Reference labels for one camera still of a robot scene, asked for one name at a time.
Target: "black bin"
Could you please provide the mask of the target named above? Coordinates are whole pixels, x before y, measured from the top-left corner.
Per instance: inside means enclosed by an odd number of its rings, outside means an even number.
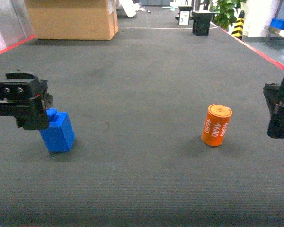
[[[193,11],[192,16],[194,20],[193,34],[196,36],[208,36],[213,13],[207,10]]]

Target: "cardboard box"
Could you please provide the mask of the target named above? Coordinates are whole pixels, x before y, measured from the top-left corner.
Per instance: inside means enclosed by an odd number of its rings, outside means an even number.
[[[115,0],[24,0],[37,39],[110,40]]]

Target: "screw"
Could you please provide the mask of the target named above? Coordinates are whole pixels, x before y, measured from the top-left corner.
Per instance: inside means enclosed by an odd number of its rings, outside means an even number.
[[[3,89],[3,92],[4,92],[5,94],[9,94],[9,93],[10,93],[10,89],[7,88],[7,87],[5,87],[5,88]]]
[[[20,88],[20,87],[18,87],[18,88],[17,88],[17,92],[18,92],[19,94],[22,94],[22,93],[23,93],[23,89]]]

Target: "blue block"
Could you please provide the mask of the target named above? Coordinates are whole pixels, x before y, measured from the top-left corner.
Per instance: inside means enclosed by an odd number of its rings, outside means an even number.
[[[75,140],[75,134],[68,114],[51,108],[47,110],[47,115],[49,127],[46,130],[40,130],[40,134],[48,151],[70,151]]]

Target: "white paper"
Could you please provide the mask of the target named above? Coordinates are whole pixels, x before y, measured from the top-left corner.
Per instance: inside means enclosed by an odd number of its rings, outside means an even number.
[[[114,0],[108,0],[109,14],[114,11]]]
[[[179,25],[188,25],[190,11],[181,11]]]

